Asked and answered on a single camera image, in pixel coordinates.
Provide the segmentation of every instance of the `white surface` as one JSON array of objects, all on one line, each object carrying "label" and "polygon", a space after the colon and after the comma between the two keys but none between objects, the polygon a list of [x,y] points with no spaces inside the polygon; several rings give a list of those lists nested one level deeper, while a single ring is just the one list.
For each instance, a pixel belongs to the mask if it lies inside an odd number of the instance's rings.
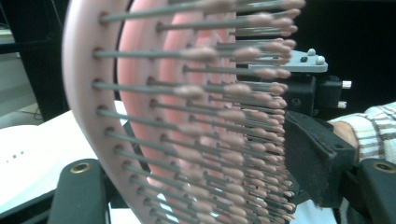
[{"label": "white surface", "polygon": [[[116,106],[123,113],[122,104]],[[2,129],[0,144],[0,213],[55,189],[67,164],[96,158],[71,112],[40,126]],[[110,214],[114,224],[139,223],[130,209],[112,209]],[[296,217],[291,224],[335,224],[330,209],[310,201],[298,206]]]}]

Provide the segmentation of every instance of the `metal pin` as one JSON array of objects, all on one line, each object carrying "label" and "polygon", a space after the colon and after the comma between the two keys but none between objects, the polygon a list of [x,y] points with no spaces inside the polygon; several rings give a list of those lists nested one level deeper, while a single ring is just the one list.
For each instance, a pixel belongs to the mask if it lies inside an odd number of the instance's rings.
[{"label": "metal pin", "polygon": [[249,37],[249,36],[289,36],[291,34],[289,33],[283,33],[283,32],[263,32],[263,33],[238,33],[238,32],[230,32],[230,35],[233,35],[235,37]]},{"label": "metal pin", "polygon": [[174,219],[170,219],[169,217],[165,217],[164,215],[158,214],[155,209],[150,209],[149,215],[152,217],[156,217],[155,224],[163,224],[163,223],[178,224],[178,222],[174,221]]},{"label": "metal pin", "polygon": [[247,84],[253,91],[271,92],[275,95],[280,95],[287,90],[287,86],[280,85],[276,82],[238,82]]},{"label": "metal pin", "polygon": [[251,15],[244,18],[236,18],[227,21],[202,21],[196,23],[186,24],[159,24],[157,31],[170,31],[170,30],[217,30],[226,28],[237,27],[261,27],[271,26],[273,17],[271,15]]},{"label": "metal pin", "polygon": [[268,209],[268,211],[270,213],[270,216],[273,216],[273,217],[282,217],[283,218],[283,216],[288,214],[283,209],[274,208],[274,207],[271,207],[271,206],[268,206],[267,209]]},{"label": "metal pin", "polygon": [[94,81],[92,86],[100,90],[133,91],[147,94],[167,94],[176,95],[185,99],[200,99],[205,94],[202,88],[193,85],[184,85],[175,88],[158,88],[148,86],[125,86],[114,83],[106,83],[103,81]]},{"label": "metal pin", "polygon": [[173,208],[176,208],[178,211],[180,211],[180,212],[182,212],[182,213],[185,213],[185,214],[188,215],[188,216],[192,216],[192,217],[193,217],[193,216],[196,214],[195,212],[193,212],[193,211],[191,211],[191,210],[189,210],[189,209],[186,209],[185,207],[181,207],[181,206],[178,205],[178,204],[169,203],[168,201],[163,200],[163,199],[161,199],[161,198],[158,198],[157,196],[151,195],[150,193],[145,192],[145,191],[142,190],[142,189],[139,189],[139,190],[137,191],[137,194],[140,194],[140,195],[146,197],[146,198],[149,199],[150,201],[154,201],[154,202],[157,202],[157,203],[161,203],[161,204],[163,204],[163,205],[165,205],[165,206],[171,207],[172,209],[173,209]]},{"label": "metal pin", "polygon": [[280,204],[288,203],[288,200],[284,197],[279,197],[275,194],[269,193],[268,194],[269,199],[274,200],[274,202],[279,202]]},{"label": "metal pin", "polygon": [[272,173],[269,172],[264,172],[266,175],[262,178],[257,178],[256,176],[246,176],[244,181],[247,181],[249,184],[256,186],[257,180],[260,180],[264,185],[272,184],[276,186],[280,186],[281,184],[279,182],[276,183],[276,179],[272,176]]},{"label": "metal pin", "polygon": [[[242,51],[243,50],[247,50],[247,49],[251,49],[251,51],[255,50],[255,52],[250,53],[250,55],[248,55],[246,53],[244,53],[244,55],[243,55]],[[283,55],[281,55],[279,53],[260,52],[261,49],[253,48],[253,47],[245,47],[244,49],[237,49],[237,50],[239,50],[239,52],[242,52],[242,53],[239,53],[239,55],[241,55],[241,56],[239,56],[237,53],[233,53],[233,54],[229,53],[230,55],[235,55],[234,59],[236,61],[251,61],[251,60],[254,60],[256,58],[262,58],[262,57],[282,57],[283,56]],[[219,52],[219,56],[220,57],[228,57],[228,55],[225,54],[226,52],[227,51],[220,51]]]},{"label": "metal pin", "polygon": [[197,1],[201,1],[201,0],[168,0],[168,4],[173,5],[173,4],[180,4],[180,3],[186,3],[186,2],[197,2]]},{"label": "metal pin", "polygon": [[230,182],[228,180],[224,180],[221,178],[217,178],[213,175],[209,174],[204,174],[204,178],[206,181],[206,184],[203,185],[202,182],[203,180],[200,179],[188,179],[180,176],[176,176],[177,180],[183,181],[188,184],[193,184],[194,186],[200,187],[202,189],[221,189],[222,191],[225,192],[231,192],[234,194],[243,194],[244,190],[241,186],[235,185],[233,182]]},{"label": "metal pin", "polygon": [[170,165],[170,164],[158,161],[158,160],[146,158],[144,156],[140,156],[140,155],[125,151],[122,148],[116,148],[115,152],[120,154],[120,155],[122,155],[122,156],[131,158],[131,159],[135,159],[135,160],[139,160],[139,161],[142,161],[142,162],[145,162],[145,163],[149,163],[149,164],[161,167],[161,168],[163,168],[163,169],[165,169],[167,171],[174,172],[176,174],[184,175],[189,180],[202,180],[204,178],[203,173],[201,173],[199,171],[180,169],[180,167],[177,167],[175,165]]},{"label": "metal pin", "polygon": [[260,59],[254,59],[250,62],[238,62],[238,64],[269,64],[269,65],[274,65],[274,66],[280,66],[283,64],[286,64],[290,61],[290,59],[287,58],[279,58],[279,59],[267,59],[267,58],[260,58]]},{"label": "metal pin", "polygon": [[251,134],[254,136],[260,136],[259,132],[255,132],[252,129],[245,128],[245,127],[239,127],[233,124],[227,124],[227,123],[220,123],[216,122],[214,120],[204,120],[204,119],[198,119],[196,117],[191,118],[192,122],[199,122],[199,123],[204,123],[204,124],[209,124],[215,127],[220,127],[220,128],[225,128],[227,131],[234,132],[234,133],[242,133],[242,134]]},{"label": "metal pin", "polygon": [[266,217],[268,214],[265,212],[266,209],[256,206],[255,203],[245,203],[243,205],[246,209],[253,211],[254,213]]},{"label": "metal pin", "polygon": [[92,53],[96,58],[144,58],[144,59],[164,59],[176,58],[202,63],[211,63],[218,58],[218,53],[212,48],[193,48],[181,51],[116,51],[97,49]]},{"label": "metal pin", "polygon": [[[246,212],[245,210],[238,208],[234,205],[230,205],[224,202],[221,202],[217,200],[217,197],[214,197],[210,202],[216,205],[216,208],[214,209],[214,213],[219,214],[219,215],[224,215],[225,217],[237,217],[237,218],[242,218],[242,219],[248,219],[248,220],[253,220],[254,215]],[[217,219],[218,222],[221,222],[223,224],[229,224],[229,222]]]},{"label": "metal pin", "polygon": [[232,194],[227,194],[227,193],[221,193],[224,195],[225,199],[228,199],[236,204],[242,205],[242,206],[247,206],[248,203],[246,202],[251,202],[252,198],[249,197],[248,195],[232,195]]},{"label": "metal pin", "polygon": [[277,94],[273,95],[271,94],[271,92],[261,92],[261,91],[254,91],[252,94],[250,94],[249,96],[245,96],[245,97],[238,97],[235,98],[234,96],[231,95],[223,95],[222,98],[219,99],[223,99],[223,100],[233,100],[230,103],[238,103],[238,102],[246,102],[246,104],[265,104],[265,106],[268,107],[279,107],[281,106],[280,104],[280,98],[277,98]]},{"label": "metal pin", "polygon": [[[196,145],[196,146],[199,147],[199,148],[200,147],[207,147],[207,146],[203,146],[203,145]],[[252,156],[254,158],[262,159],[262,160],[268,161],[270,163],[276,164],[274,162],[274,160],[272,159],[273,158],[273,154],[267,153],[267,152],[260,152],[259,153],[259,152],[256,152],[256,151],[251,150],[251,149],[246,148],[246,147],[233,148],[233,147],[224,147],[224,146],[221,146],[220,144],[217,144],[217,147],[207,147],[207,148],[209,149],[209,151],[210,150],[217,151],[220,148],[220,149],[227,150],[227,151],[243,153],[243,154],[246,154],[246,155],[250,155],[250,156]]]},{"label": "metal pin", "polygon": [[304,1],[289,1],[289,0],[278,0],[278,1],[244,1],[238,0],[237,6],[228,9],[228,12],[253,12],[253,11],[264,11],[272,9],[292,9],[301,8],[304,6]]},{"label": "metal pin", "polygon": [[218,55],[222,58],[233,58],[235,61],[251,61],[262,56],[259,49],[245,47],[236,50],[220,50]]},{"label": "metal pin", "polygon": [[243,137],[237,135],[230,135],[230,134],[219,135],[218,133],[204,133],[204,136],[212,138],[214,140],[221,141],[223,143],[226,143],[234,147],[241,147],[246,143]]},{"label": "metal pin", "polygon": [[219,98],[219,97],[215,97],[212,95],[208,96],[209,101],[213,101],[213,102],[224,102],[224,103],[237,103],[240,104],[241,102],[243,102],[244,104],[247,105],[261,105],[261,106],[267,106],[273,109],[282,109],[283,107],[281,105],[276,104],[276,102],[264,102],[264,101],[260,101],[260,100],[253,100],[253,99],[234,99],[234,98],[227,98],[227,97],[223,97],[223,98]]},{"label": "metal pin", "polygon": [[274,0],[237,0],[236,3],[238,5],[242,5],[242,4],[254,4],[254,3],[270,2],[270,1],[274,1]]},{"label": "metal pin", "polygon": [[258,39],[258,40],[238,40],[235,43],[224,44],[225,46],[252,46],[261,50],[269,50],[272,52],[278,51],[281,53],[288,53],[295,48],[296,43],[290,39]]},{"label": "metal pin", "polygon": [[[221,93],[221,94],[231,94],[231,95],[249,95],[250,87],[244,83],[239,84],[214,84],[209,83],[207,85],[198,86],[206,92]],[[183,83],[177,82],[164,82],[158,80],[149,80],[148,85],[155,86],[166,86],[166,87],[177,87],[184,86]]]},{"label": "metal pin", "polygon": [[187,11],[203,11],[206,12],[221,12],[231,8],[233,0],[202,0],[191,3],[172,4],[167,7],[157,7],[148,10],[139,10],[133,12],[125,12],[121,14],[111,14],[100,17],[99,22],[110,22],[110,21],[125,21],[131,19],[144,19],[158,17],[162,15],[175,14],[178,12]]},{"label": "metal pin", "polygon": [[263,130],[261,128],[252,129],[252,131],[254,132],[254,134],[246,133],[247,138],[252,139],[252,140],[267,139],[270,141],[277,142],[279,144],[282,144],[285,141],[285,139],[282,136],[279,136],[276,133],[266,132],[265,130]]},{"label": "metal pin", "polygon": [[268,216],[268,218],[275,224],[285,224],[285,219],[283,217],[272,217]]},{"label": "metal pin", "polygon": [[184,216],[180,216],[177,213],[174,213],[174,212],[172,212],[172,211],[170,211],[168,209],[164,209],[164,208],[160,207],[157,204],[144,202],[144,205],[151,207],[151,209],[155,211],[154,213],[161,212],[162,214],[165,214],[167,216],[171,216],[171,217],[173,217],[173,218],[175,218],[177,220],[186,221],[187,223],[193,223],[193,224],[199,224],[200,223],[198,220],[195,220],[195,219],[192,219],[192,218],[188,218],[188,217],[184,217]]},{"label": "metal pin", "polygon": [[235,29],[235,33],[237,35],[257,35],[257,34],[266,34],[266,33],[280,33],[281,35],[284,33],[295,33],[298,28],[295,25],[291,25],[285,28],[275,28],[275,27],[255,27],[255,28],[238,28]]},{"label": "metal pin", "polygon": [[216,49],[238,49],[245,47],[253,47],[256,49],[263,50],[264,52],[269,51],[273,53],[290,53],[291,47],[285,45],[283,42],[276,40],[272,41],[237,41],[236,43],[218,43]]},{"label": "metal pin", "polygon": [[[205,161],[204,161],[202,155],[199,152],[194,151],[194,150],[177,151],[173,147],[165,146],[164,144],[154,143],[154,142],[138,139],[138,138],[135,138],[135,137],[132,137],[129,135],[114,132],[113,130],[106,130],[105,135],[107,135],[109,137],[118,138],[120,140],[125,140],[125,141],[131,142],[131,143],[135,143],[140,146],[157,149],[169,156],[177,157],[177,158],[183,159],[185,161],[195,162],[198,164],[202,164],[203,166],[209,166],[209,164],[205,164]],[[218,167],[210,166],[210,168],[217,169],[216,171],[219,170]]]},{"label": "metal pin", "polygon": [[276,145],[272,143],[250,143],[247,142],[248,148],[251,150],[255,150],[257,152],[271,152],[273,155],[273,160],[274,161],[283,161],[283,159],[279,158],[278,156],[283,156],[285,155],[285,151],[283,147],[277,147]]},{"label": "metal pin", "polygon": [[96,112],[102,116],[107,116],[107,117],[117,118],[117,119],[127,119],[132,122],[141,123],[141,124],[149,125],[152,127],[160,127],[160,128],[164,128],[164,129],[168,129],[168,130],[177,131],[180,133],[184,133],[187,136],[192,137],[192,138],[197,138],[197,137],[201,136],[203,133],[203,131],[199,127],[196,127],[193,124],[189,124],[189,123],[176,125],[176,124],[172,124],[172,123],[168,123],[168,122],[164,122],[164,121],[160,121],[160,120],[156,120],[156,119],[144,119],[141,117],[123,115],[123,114],[119,114],[114,111],[107,110],[105,108],[98,108]]},{"label": "metal pin", "polygon": [[[179,145],[179,146],[182,146],[182,147],[194,148],[194,149],[196,149],[196,150],[203,151],[203,152],[205,152],[205,153],[217,155],[216,153],[212,152],[212,151],[217,151],[217,150],[218,150],[217,148],[213,148],[212,150],[210,150],[210,148],[212,148],[212,147],[207,147],[207,146],[203,146],[203,145],[192,146],[192,145],[189,145],[189,144],[187,144],[187,143],[183,143],[183,142],[180,142],[180,141],[177,141],[177,140],[174,140],[174,139],[170,139],[170,138],[163,139],[163,141],[164,141],[164,142],[168,142],[168,143],[172,143],[172,144],[176,144],[176,145]],[[206,160],[215,161],[215,162],[217,162],[218,164],[220,164],[220,165],[222,166],[222,168],[220,168],[222,172],[224,171],[224,168],[232,168],[232,169],[235,170],[235,171],[241,171],[241,170],[243,170],[245,173],[248,172],[248,170],[247,170],[244,166],[242,166],[242,165],[238,165],[238,164],[234,164],[234,163],[229,163],[229,162],[221,161],[221,160],[219,160],[219,159],[210,158],[210,157],[205,157],[205,159],[206,159]],[[267,173],[268,175],[272,175],[271,173],[268,173],[268,171],[265,170],[265,167],[260,167],[260,168],[263,168],[263,169],[261,169],[261,170],[262,170],[263,172]],[[236,174],[236,176],[234,176],[234,177],[238,177],[238,178],[241,177],[241,178],[243,178],[242,176],[239,176],[239,174]],[[271,180],[271,179],[269,179],[268,176],[262,176],[262,180],[268,181],[268,180]]]},{"label": "metal pin", "polygon": [[178,200],[181,203],[185,204],[193,204],[194,200],[189,197],[183,197],[180,193],[172,192],[171,190],[163,190],[161,188],[150,185],[147,182],[140,180],[139,178],[130,178],[130,181],[136,183],[136,185],[143,187],[144,189],[153,190],[155,192],[163,194],[165,197],[171,197],[175,200]]},{"label": "metal pin", "polygon": [[246,69],[246,68],[228,68],[228,67],[206,67],[206,68],[191,68],[188,66],[183,67],[183,72],[189,73],[218,73],[218,74],[236,74],[238,76],[248,77],[268,77],[269,69]]},{"label": "metal pin", "polygon": [[282,217],[283,215],[286,215],[288,212],[284,210],[285,208],[285,204],[279,204],[276,201],[273,201],[271,199],[266,201],[268,203],[268,210],[271,210],[273,212],[275,212],[276,214],[278,214],[279,217]]},{"label": "metal pin", "polygon": [[[190,181],[187,181],[187,180],[185,180],[183,178],[179,178],[177,176],[176,176],[176,180],[185,182],[186,184],[190,183]],[[224,198],[224,199],[228,198],[228,192],[226,192],[224,189],[209,188],[211,186],[207,185],[207,183],[206,184],[202,184],[202,183],[199,183],[199,182],[195,182],[195,183],[193,183],[193,185],[195,185],[195,186],[197,186],[198,188],[201,188],[201,189],[207,189],[209,193],[211,193],[213,195],[216,195],[216,196],[219,196],[221,198]]]},{"label": "metal pin", "polygon": [[219,109],[217,107],[214,110],[200,109],[199,107],[192,107],[192,104],[189,102],[187,102],[186,106],[179,106],[179,105],[165,105],[154,101],[151,103],[151,106],[183,111],[192,114],[203,114],[213,117],[220,117],[227,120],[240,120],[245,118],[243,111],[240,110]]},{"label": "metal pin", "polygon": [[298,9],[298,8],[292,8],[292,9],[287,10],[287,11],[281,11],[281,12],[272,13],[274,18],[287,17],[287,18],[291,18],[291,19],[295,19],[300,14],[301,14],[301,10]]},{"label": "metal pin", "polygon": [[272,109],[272,108],[266,108],[266,107],[255,106],[255,105],[242,105],[241,107],[243,107],[245,109],[261,111],[261,112],[268,113],[268,114],[275,114],[275,115],[284,115],[285,114],[285,111],[281,110],[281,109]]},{"label": "metal pin", "polygon": [[197,151],[200,151],[200,152],[204,152],[206,154],[210,154],[210,155],[216,156],[218,158],[221,158],[222,157],[222,153],[223,153],[223,152],[219,151],[218,148],[204,146],[204,145],[201,145],[201,144],[191,145],[191,144],[180,142],[180,141],[177,141],[175,139],[168,138],[168,137],[164,137],[162,140],[164,142],[167,142],[167,143],[172,143],[172,144],[176,144],[176,145],[179,145],[179,146],[182,146],[182,147],[187,147],[187,148],[191,148],[191,149],[194,149],[194,150],[197,150]]},{"label": "metal pin", "polygon": [[258,137],[254,137],[254,136],[249,136],[248,138],[251,139],[252,141],[254,141],[255,143],[262,143],[262,144],[264,144],[264,143],[272,143],[272,144],[274,144],[276,146],[279,145],[279,143],[277,141],[274,141],[274,140],[258,138]]},{"label": "metal pin", "polygon": [[145,177],[150,177],[152,179],[158,180],[158,181],[160,181],[160,182],[162,182],[162,183],[164,183],[167,186],[170,186],[172,188],[179,189],[179,190],[183,190],[184,189],[184,186],[182,184],[180,184],[180,183],[177,183],[177,182],[175,182],[173,180],[170,180],[170,179],[167,179],[165,177],[162,177],[162,176],[155,175],[153,173],[147,172],[145,170],[142,170],[141,168],[134,167],[131,164],[124,163],[122,165],[122,167],[124,169],[128,170],[128,171],[133,172],[134,174],[143,175]]},{"label": "metal pin", "polygon": [[260,220],[258,218],[258,213],[253,213],[253,211],[250,211],[250,210],[247,210],[246,213],[247,213],[246,218],[247,218],[248,223],[260,223]]},{"label": "metal pin", "polygon": [[235,112],[238,112],[238,114],[240,113],[241,115],[244,115],[243,117],[237,117],[237,118],[232,118],[232,116],[225,116],[225,115],[221,115],[222,111],[224,112],[233,112],[232,109],[218,109],[215,106],[210,106],[210,105],[197,105],[191,102],[187,102],[186,107],[188,107],[189,109],[184,109],[184,111],[186,110],[190,110],[190,111],[218,111],[215,113],[216,116],[219,116],[221,118],[227,119],[229,121],[234,121],[235,123],[239,123],[239,124],[246,124],[247,126],[249,125],[253,125],[253,126],[249,126],[249,127],[254,127],[254,128],[263,128],[264,130],[267,131],[273,131],[273,132],[282,132],[282,130],[280,130],[278,127],[279,122],[276,119],[272,119],[271,117],[274,115],[268,115],[270,118],[265,118],[266,114],[263,112],[257,112],[257,113],[262,113],[260,115],[255,115],[255,113],[251,112],[251,111],[246,111],[246,110],[235,110]]}]

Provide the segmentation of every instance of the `striped shirt sleeve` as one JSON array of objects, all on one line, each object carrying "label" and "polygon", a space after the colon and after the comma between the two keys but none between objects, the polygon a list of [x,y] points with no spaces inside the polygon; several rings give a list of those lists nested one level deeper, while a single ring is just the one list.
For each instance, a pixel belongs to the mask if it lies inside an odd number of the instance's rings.
[{"label": "striped shirt sleeve", "polygon": [[336,121],[346,122],[354,130],[360,161],[377,158],[396,163],[396,102],[331,120]]}]

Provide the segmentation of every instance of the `person's hand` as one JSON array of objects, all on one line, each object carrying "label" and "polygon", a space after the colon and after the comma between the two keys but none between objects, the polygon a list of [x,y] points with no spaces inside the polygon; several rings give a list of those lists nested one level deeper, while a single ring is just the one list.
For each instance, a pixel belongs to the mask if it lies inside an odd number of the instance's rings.
[{"label": "person's hand", "polygon": [[337,134],[340,138],[342,138],[344,141],[348,142],[350,145],[352,145],[356,149],[356,161],[359,160],[359,142],[358,138],[355,135],[355,132],[353,131],[352,127],[345,122],[342,121],[336,121],[336,122],[330,122],[330,124],[334,127],[334,133]]}]

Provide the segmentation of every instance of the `pink curved brush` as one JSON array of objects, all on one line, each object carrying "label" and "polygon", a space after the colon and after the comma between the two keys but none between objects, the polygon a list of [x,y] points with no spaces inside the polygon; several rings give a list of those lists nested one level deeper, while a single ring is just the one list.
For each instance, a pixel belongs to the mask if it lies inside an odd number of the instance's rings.
[{"label": "pink curved brush", "polygon": [[[236,17],[249,1],[71,3],[63,53],[69,104],[142,223],[292,219],[281,127],[286,103],[280,94],[287,87],[268,82],[255,91],[256,84],[236,78],[290,73],[235,67],[270,54],[279,60],[266,63],[288,60],[292,41],[235,41],[236,33],[259,28],[268,35],[295,31],[300,1],[276,1],[268,9],[285,6],[276,14]],[[115,92],[126,115],[116,112]],[[131,122],[134,136],[120,119]]]}]

